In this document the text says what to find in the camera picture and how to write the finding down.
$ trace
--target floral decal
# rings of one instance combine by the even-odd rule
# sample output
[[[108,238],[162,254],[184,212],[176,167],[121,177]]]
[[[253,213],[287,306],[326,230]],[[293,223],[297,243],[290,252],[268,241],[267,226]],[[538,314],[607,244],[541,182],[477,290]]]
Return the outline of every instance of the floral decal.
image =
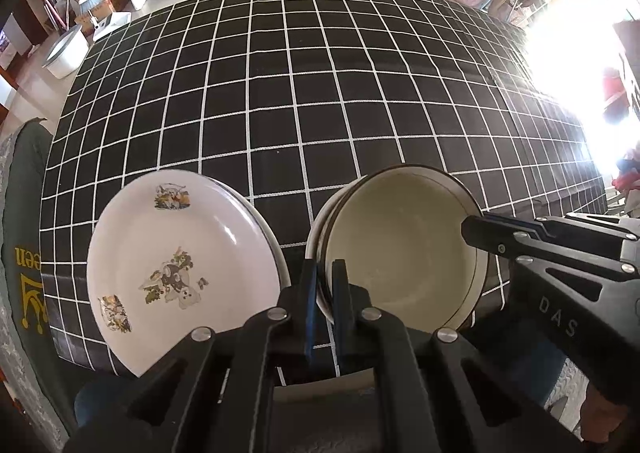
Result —
[[[107,324],[109,330],[122,332],[131,332],[131,325],[127,319],[127,313],[120,302],[118,296],[102,296],[100,298],[100,311],[102,319]]]
[[[184,186],[160,184],[156,188],[156,209],[186,209],[191,205],[189,192]]]
[[[146,292],[145,302],[152,303],[160,296],[164,296],[164,302],[169,303],[175,299],[181,309],[194,305],[200,301],[200,294],[190,285],[189,270],[193,268],[191,256],[180,247],[175,251],[170,261],[165,261],[160,269],[154,271],[140,286],[140,290]],[[197,282],[200,290],[209,284],[204,278]]]

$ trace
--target checkered tablecloth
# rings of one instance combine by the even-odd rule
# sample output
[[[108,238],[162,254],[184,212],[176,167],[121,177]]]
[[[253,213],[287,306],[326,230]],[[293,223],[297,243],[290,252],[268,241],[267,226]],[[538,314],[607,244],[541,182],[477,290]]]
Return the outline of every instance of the checkered tablecloth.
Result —
[[[181,168],[249,199],[293,281],[322,204],[354,178],[420,163],[481,208],[604,212],[575,115],[532,85],[526,35],[444,0],[190,0],[96,43],[66,101],[44,181],[40,246],[60,356],[126,373],[86,288],[92,230],[136,177]],[[495,257],[470,322],[504,305]],[[334,364],[331,328],[316,353]]]

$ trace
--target silver bolt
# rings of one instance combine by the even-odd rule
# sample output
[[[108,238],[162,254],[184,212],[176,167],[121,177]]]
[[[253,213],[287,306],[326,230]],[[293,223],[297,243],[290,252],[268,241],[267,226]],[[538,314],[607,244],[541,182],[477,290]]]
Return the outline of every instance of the silver bolt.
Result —
[[[198,327],[191,331],[191,339],[194,341],[207,341],[211,338],[211,329],[207,327]]]
[[[382,317],[382,312],[375,307],[367,307],[362,309],[360,315],[367,321],[376,321]]]
[[[516,261],[521,265],[531,265],[533,263],[533,258],[530,256],[518,256]]]
[[[282,321],[287,317],[287,311],[282,307],[273,307],[267,311],[267,318],[271,321]]]
[[[436,332],[436,335],[438,336],[438,339],[443,343],[453,343],[453,341],[458,339],[458,333],[453,330],[453,328],[440,328]]]

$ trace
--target green fabric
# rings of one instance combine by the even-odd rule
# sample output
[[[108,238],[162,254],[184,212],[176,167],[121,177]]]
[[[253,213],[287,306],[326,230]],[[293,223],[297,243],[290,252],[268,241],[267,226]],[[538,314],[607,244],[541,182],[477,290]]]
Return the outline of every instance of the green fabric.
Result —
[[[40,197],[50,133],[37,120],[28,122],[15,143],[2,214],[2,264],[12,317],[43,394],[68,432],[76,429],[73,393],[63,383],[60,358],[49,325],[40,277]]]

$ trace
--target hand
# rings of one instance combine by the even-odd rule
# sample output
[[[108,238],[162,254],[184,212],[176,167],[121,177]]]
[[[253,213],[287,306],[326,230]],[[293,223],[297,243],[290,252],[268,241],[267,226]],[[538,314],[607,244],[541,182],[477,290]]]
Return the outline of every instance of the hand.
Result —
[[[584,440],[599,444],[609,441],[629,409],[607,401],[593,384],[587,386],[587,397],[580,408],[580,435]]]

